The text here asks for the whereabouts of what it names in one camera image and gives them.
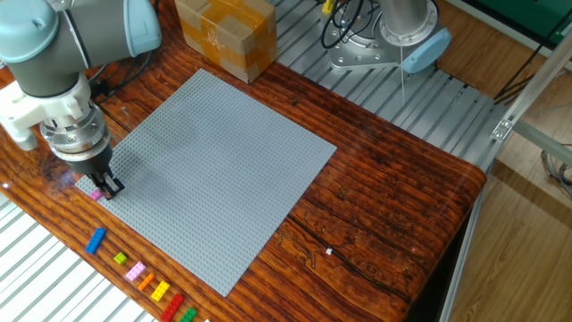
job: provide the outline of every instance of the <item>lego baseplate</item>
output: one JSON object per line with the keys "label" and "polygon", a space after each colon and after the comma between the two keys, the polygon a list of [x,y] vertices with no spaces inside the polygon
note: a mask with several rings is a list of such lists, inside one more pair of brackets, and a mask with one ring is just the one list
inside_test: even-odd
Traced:
{"label": "lego baseplate", "polygon": [[226,296],[335,149],[201,70],[114,149],[126,188],[98,202]]}

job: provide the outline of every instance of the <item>wood grain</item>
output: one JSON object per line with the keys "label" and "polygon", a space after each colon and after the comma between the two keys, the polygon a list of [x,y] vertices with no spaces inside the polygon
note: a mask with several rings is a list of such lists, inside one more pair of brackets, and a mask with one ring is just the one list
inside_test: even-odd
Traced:
{"label": "wood grain", "polygon": [[[154,62],[101,106],[115,141],[203,68],[338,147],[229,296],[76,189],[79,176],[40,138],[25,153],[2,131],[3,193],[156,317],[182,293],[175,319],[191,306],[212,321],[402,320],[485,175],[280,64],[250,85],[233,78],[185,45],[172,1],[162,1],[160,12],[164,42]],[[1,83],[11,80],[0,72]],[[87,256],[96,227],[108,233],[97,255]],[[124,267],[113,260],[119,251],[129,258]],[[144,292],[137,286],[145,275],[136,283],[123,278],[140,260],[156,275]],[[161,280],[172,287],[157,303],[150,294]]]}

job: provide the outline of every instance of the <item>pink lego brick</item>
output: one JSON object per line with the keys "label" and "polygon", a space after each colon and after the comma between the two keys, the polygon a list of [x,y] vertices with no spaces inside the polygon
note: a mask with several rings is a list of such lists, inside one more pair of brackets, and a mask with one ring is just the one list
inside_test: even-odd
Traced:
{"label": "pink lego brick", "polygon": [[129,271],[129,273],[127,273],[125,277],[127,277],[127,279],[133,282],[137,279],[137,277],[141,275],[141,273],[143,273],[144,270],[145,270],[145,265],[139,262],[135,264],[135,266],[131,269],[131,271]]}
{"label": "pink lego brick", "polygon": [[101,193],[101,191],[99,189],[95,189],[94,191],[92,191],[91,193],[89,193],[89,197],[92,198],[95,201],[98,201],[101,199],[101,197],[103,197],[104,195]]}

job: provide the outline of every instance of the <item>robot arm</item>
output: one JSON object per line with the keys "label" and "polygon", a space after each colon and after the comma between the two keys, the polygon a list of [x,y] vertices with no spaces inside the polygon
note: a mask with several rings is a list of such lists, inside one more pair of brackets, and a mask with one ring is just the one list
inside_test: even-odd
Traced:
{"label": "robot arm", "polygon": [[0,57],[16,81],[0,90],[0,123],[24,150],[40,131],[56,156],[86,174],[108,199],[123,186],[84,71],[159,47],[148,0],[102,0],[56,12],[45,0],[0,0]]}

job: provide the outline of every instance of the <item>red lego brick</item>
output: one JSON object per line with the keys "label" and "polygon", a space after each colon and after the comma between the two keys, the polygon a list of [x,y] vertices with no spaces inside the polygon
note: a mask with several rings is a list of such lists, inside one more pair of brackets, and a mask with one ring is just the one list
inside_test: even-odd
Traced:
{"label": "red lego brick", "polygon": [[180,294],[173,296],[171,303],[169,303],[169,306],[167,306],[167,309],[164,310],[163,315],[161,316],[161,321],[171,321],[172,317],[174,317],[175,313],[177,312],[177,309],[179,309],[181,306],[183,300],[185,300],[185,298]]}

